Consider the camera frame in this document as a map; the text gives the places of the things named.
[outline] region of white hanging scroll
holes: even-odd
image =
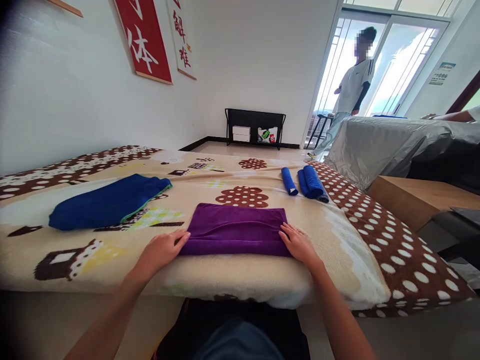
[[[185,26],[186,19],[183,15],[181,0],[166,0],[170,15],[171,32],[175,43],[176,63],[178,71],[193,80],[194,64],[192,62],[192,46],[189,43],[188,31]]]

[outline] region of tile floor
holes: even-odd
[[[198,153],[256,156],[274,159],[305,158],[305,150],[258,148],[210,142]],[[0,319],[11,329],[21,359],[60,360],[103,309],[108,295],[84,293],[0,293]],[[183,299],[142,296],[133,312],[117,360],[149,359],[158,340],[175,322]],[[333,359],[317,305],[298,309],[312,360]],[[480,354],[480,300],[447,306],[416,316],[359,319],[358,323],[382,360],[473,360]]]
[[[208,141],[192,150],[195,153],[216,154],[216,155],[232,155],[232,156],[256,156],[264,159],[284,159],[284,160],[311,160],[307,152],[311,150],[263,147],[255,145],[230,144],[227,146],[225,142]],[[319,161],[324,159],[328,151],[318,157]]]

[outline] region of hand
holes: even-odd
[[[436,116],[437,116],[437,114],[428,114],[428,115],[422,116],[420,119],[421,120],[429,120],[429,119],[431,119],[433,117],[436,117]]]
[[[283,223],[280,225],[283,231],[279,231],[281,239],[286,245],[286,248],[293,255],[293,257],[311,269],[316,264],[322,264],[322,260],[315,252],[314,246],[305,233],[290,224]]]
[[[190,233],[184,229],[155,236],[141,253],[132,272],[140,279],[149,281],[177,257],[189,238]]]

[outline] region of patterned blanket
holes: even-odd
[[[284,208],[305,231],[354,315],[407,316],[475,296],[409,228],[328,166],[318,172],[330,203],[289,196],[305,162],[123,146],[0,178],[0,287],[14,291],[111,292],[157,234],[187,228],[198,203]],[[48,227],[59,202],[132,174],[173,188],[127,222],[62,232]],[[312,279],[293,258],[252,254],[183,256],[144,294],[254,299],[278,308],[313,300]]]

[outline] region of person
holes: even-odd
[[[283,223],[279,235],[292,256],[312,275],[335,359],[375,359],[307,235],[287,223]],[[155,236],[113,294],[109,308],[90,325],[64,360],[112,360],[142,290],[177,257],[189,237],[186,230]],[[225,317],[224,310],[232,304],[243,306],[243,317]],[[310,353],[295,310],[275,309],[253,301],[187,298],[177,323],[162,339],[152,359],[310,359]]]
[[[452,112],[445,115],[428,114],[422,117],[424,120],[445,120],[459,123],[480,122],[480,105],[468,110]]]
[[[370,26],[362,30],[356,37],[356,63],[347,70],[340,85],[333,92],[335,95],[340,94],[335,106],[335,117],[331,121],[325,139],[314,150],[307,153],[312,159],[320,156],[333,142],[339,132],[340,125],[347,117],[359,113],[360,105],[369,91],[374,77],[375,64],[373,59],[367,58],[367,53],[376,36],[377,30]]]

